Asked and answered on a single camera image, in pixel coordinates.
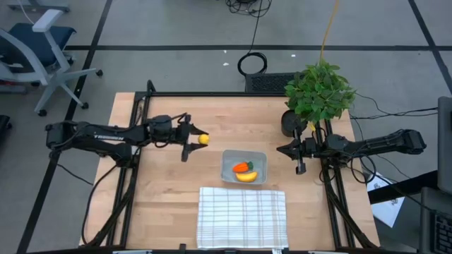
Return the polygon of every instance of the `fake vegetable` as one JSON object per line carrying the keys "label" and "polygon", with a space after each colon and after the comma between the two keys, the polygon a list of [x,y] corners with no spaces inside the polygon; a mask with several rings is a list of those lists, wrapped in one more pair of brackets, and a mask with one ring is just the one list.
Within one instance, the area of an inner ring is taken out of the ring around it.
{"label": "fake vegetable", "polygon": [[237,180],[244,182],[244,183],[251,183],[252,181],[256,180],[257,178],[257,171],[248,173],[248,174],[241,174],[236,173],[235,177],[237,177]]}
{"label": "fake vegetable", "polygon": [[239,163],[237,165],[235,165],[232,170],[235,173],[244,173],[248,170],[252,170],[253,169],[253,162],[242,162]]}

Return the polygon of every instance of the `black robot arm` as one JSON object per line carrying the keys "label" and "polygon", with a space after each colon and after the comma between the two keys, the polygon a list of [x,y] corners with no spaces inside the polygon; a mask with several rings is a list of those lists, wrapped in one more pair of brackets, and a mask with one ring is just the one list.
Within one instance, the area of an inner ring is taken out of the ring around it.
{"label": "black robot arm", "polygon": [[[178,119],[178,126],[172,127],[172,120]],[[110,156],[119,167],[125,167],[139,147],[154,143],[156,147],[170,144],[183,145],[182,161],[186,162],[189,153],[206,147],[206,144],[188,143],[190,134],[208,134],[190,123],[191,116],[182,114],[176,117],[168,115],[147,119],[141,125],[129,128],[102,126],[86,122],[63,121],[46,126],[46,145],[53,151],[61,152],[76,148],[95,152],[101,156]],[[119,141],[118,144],[104,140]]]}
{"label": "black robot arm", "polygon": [[295,139],[290,144],[278,147],[276,150],[291,159],[298,159],[297,174],[302,174],[306,171],[303,157],[330,159],[339,163],[339,166],[345,166],[352,158],[386,152],[418,155],[424,152],[425,147],[424,140],[418,131],[399,130],[383,137],[358,142],[332,134],[328,135],[322,144],[318,144],[314,138],[306,138],[301,142],[300,136],[295,135]]}

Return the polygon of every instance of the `orange carrot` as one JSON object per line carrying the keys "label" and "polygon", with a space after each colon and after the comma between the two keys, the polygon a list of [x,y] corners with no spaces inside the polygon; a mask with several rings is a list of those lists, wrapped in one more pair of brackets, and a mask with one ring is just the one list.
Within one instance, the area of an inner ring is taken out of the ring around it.
{"label": "orange carrot", "polygon": [[243,173],[251,169],[253,169],[253,162],[238,163],[232,168],[235,173]]}

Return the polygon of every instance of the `black plant pot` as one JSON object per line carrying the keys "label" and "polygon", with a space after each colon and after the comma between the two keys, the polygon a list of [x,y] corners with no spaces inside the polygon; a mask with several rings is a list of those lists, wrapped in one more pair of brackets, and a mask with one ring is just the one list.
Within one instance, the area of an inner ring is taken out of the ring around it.
{"label": "black plant pot", "polygon": [[299,117],[293,110],[287,110],[281,116],[281,132],[286,137],[293,137],[293,132],[297,129],[298,134],[302,134],[302,131],[307,127],[306,121],[300,121]]}

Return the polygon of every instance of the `fake fruit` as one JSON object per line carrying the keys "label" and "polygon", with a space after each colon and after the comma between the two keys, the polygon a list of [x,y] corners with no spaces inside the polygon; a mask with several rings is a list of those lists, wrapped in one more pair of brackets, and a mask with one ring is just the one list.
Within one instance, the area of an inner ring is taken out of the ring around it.
{"label": "fake fruit", "polygon": [[247,174],[236,173],[235,177],[237,177],[237,180],[239,180],[241,182],[251,183],[252,181],[256,180],[257,171],[247,173]]}
{"label": "fake fruit", "polygon": [[235,165],[232,170],[235,173],[244,173],[248,170],[252,170],[253,169],[253,162],[242,162],[242,163],[238,163],[237,165]]}
{"label": "fake fruit", "polygon": [[198,142],[202,145],[207,145],[209,143],[209,135],[207,134],[199,135]]}

